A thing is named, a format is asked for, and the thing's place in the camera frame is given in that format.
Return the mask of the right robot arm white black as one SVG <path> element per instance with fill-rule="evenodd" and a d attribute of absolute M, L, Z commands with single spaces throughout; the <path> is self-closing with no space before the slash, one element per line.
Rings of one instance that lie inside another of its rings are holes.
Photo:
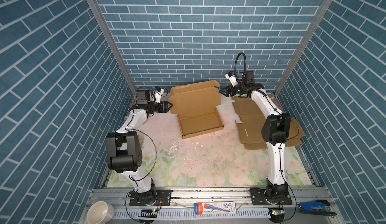
<path fill-rule="evenodd" d="M 229 71 L 225 77 L 231 84 L 221 89 L 219 93 L 226 97 L 246 94 L 258 105 L 266 118 L 261 134 L 268 148 L 268 178 L 265 189 L 253 187 L 249 190 L 252 204 L 291 205 L 292 200 L 288 191 L 290 187 L 284 171 L 284 149 L 290 133 L 291 116 L 273 103 L 261 84 L 248 83 L 246 73 L 241 80 L 238 79 L 236 71 Z"/>

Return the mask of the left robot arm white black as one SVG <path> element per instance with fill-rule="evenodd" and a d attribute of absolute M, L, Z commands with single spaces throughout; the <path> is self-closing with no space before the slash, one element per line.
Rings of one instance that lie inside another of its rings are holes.
<path fill-rule="evenodd" d="M 131 206 L 161 205 L 156 186 L 149 174 L 142 169 L 143 160 L 138 133 L 146 120 L 154 113 L 167 113 L 172 104 L 162 101 L 167 89 L 155 87 L 142 89 L 136 93 L 136 102 L 128 110 L 128 117 L 115 132 L 108 133 L 106 142 L 107 164 L 110 170 L 129 179 L 134 190 L 129 193 Z"/>

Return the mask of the flat brown cardboard box stack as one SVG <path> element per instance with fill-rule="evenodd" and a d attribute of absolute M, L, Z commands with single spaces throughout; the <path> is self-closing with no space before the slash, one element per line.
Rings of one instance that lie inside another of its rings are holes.
<path fill-rule="evenodd" d="M 232 105 L 235 112 L 241 120 L 236 124 L 241 144 L 247 150 L 267 149 L 267 144 L 261 134 L 266 117 L 257 103 L 251 98 L 240 98 L 238 96 L 232 97 L 232 100 L 234 101 Z M 301 139 L 303 137 L 305 137 L 305 133 L 299 122 L 292 118 L 286 146 L 294 147 L 302 144 Z"/>

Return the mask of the left controller board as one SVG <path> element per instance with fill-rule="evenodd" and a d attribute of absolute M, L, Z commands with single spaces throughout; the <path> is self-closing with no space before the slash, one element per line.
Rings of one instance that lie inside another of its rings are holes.
<path fill-rule="evenodd" d="M 138 212 L 138 220 L 140 222 L 151 222 L 153 219 L 156 219 L 158 217 L 158 210 L 156 209 L 150 209 L 150 210 L 144 210 L 141 209 Z"/>

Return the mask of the controller board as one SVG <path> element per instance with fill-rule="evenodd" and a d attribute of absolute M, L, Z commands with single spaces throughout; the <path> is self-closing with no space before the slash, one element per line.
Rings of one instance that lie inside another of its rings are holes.
<path fill-rule="evenodd" d="M 158 210 L 156 209 L 150 209 L 150 210 L 144 210 L 141 209 L 138 212 L 138 220 L 140 222 L 151 222 L 153 219 L 156 219 L 158 217 Z"/>
<path fill-rule="evenodd" d="M 268 212 L 272 223 L 280 224 L 284 221 L 285 211 L 283 208 L 269 208 Z"/>

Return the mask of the toothpaste package red blue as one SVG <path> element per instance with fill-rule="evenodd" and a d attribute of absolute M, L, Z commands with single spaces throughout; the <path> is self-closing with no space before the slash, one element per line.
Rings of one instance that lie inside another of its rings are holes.
<path fill-rule="evenodd" d="M 194 203 L 195 215 L 235 214 L 235 202 Z"/>

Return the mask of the white bowl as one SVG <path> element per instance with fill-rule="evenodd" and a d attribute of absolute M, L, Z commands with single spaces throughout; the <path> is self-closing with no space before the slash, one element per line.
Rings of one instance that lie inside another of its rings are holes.
<path fill-rule="evenodd" d="M 115 209 L 111 204 L 98 201 L 88 210 L 86 221 L 89 224 L 106 224 L 113 218 L 114 214 Z"/>

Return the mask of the right controller board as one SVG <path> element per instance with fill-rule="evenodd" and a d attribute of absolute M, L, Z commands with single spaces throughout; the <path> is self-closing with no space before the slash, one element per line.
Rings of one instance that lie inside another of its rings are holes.
<path fill-rule="evenodd" d="M 268 212 L 272 223 L 280 224 L 284 221 L 285 211 L 283 208 L 269 208 Z"/>

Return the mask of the blue stapler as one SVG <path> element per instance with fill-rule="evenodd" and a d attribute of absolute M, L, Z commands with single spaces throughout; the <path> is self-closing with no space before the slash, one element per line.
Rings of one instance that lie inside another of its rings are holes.
<path fill-rule="evenodd" d="M 298 204 L 299 213 L 308 215 L 328 216 L 334 217 L 337 215 L 336 212 L 331 211 L 331 204 L 325 200 L 315 200 L 306 203 Z"/>

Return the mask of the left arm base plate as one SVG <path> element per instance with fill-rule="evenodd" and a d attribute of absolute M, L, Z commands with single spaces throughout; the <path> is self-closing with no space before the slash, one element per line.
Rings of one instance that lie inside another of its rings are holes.
<path fill-rule="evenodd" d="M 131 207 L 144 207 L 144 206 L 154 206 L 157 202 L 160 202 L 159 205 L 170 206 L 172 191 L 169 189 L 151 189 L 146 192 L 138 193 L 131 192 L 128 195 L 129 206 Z"/>

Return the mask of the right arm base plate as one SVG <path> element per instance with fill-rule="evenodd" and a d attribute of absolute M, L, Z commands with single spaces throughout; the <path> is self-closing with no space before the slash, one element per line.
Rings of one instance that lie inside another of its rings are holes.
<path fill-rule="evenodd" d="M 249 190 L 253 206 L 290 206 L 293 204 L 291 196 L 287 190 L 274 191 L 253 187 Z"/>

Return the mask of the aluminium rail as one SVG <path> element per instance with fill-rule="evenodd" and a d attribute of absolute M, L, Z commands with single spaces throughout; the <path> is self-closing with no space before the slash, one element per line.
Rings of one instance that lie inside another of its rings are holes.
<path fill-rule="evenodd" d="M 293 187 L 290 195 L 293 204 L 290 206 L 253 206 L 249 190 L 252 187 L 163 187 L 172 191 L 170 206 L 154 205 L 158 208 L 158 217 L 146 224 L 214 224 L 214 223 L 255 223 L 272 224 L 269 208 L 283 208 L 284 221 L 281 224 L 342 224 L 343 218 L 336 207 L 329 191 L 325 187 L 300 186 Z M 137 224 L 138 212 L 141 209 L 150 210 L 152 207 L 131 207 L 127 188 L 94 189 L 86 204 L 80 219 L 86 224 L 86 215 L 90 207 L 98 201 L 105 201 L 115 209 L 109 224 Z M 331 204 L 334 217 L 308 215 L 299 213 L 298 204 L 325 199 Z M 235 214 L 195 215 L 194 203 L 235 202 Z"/>

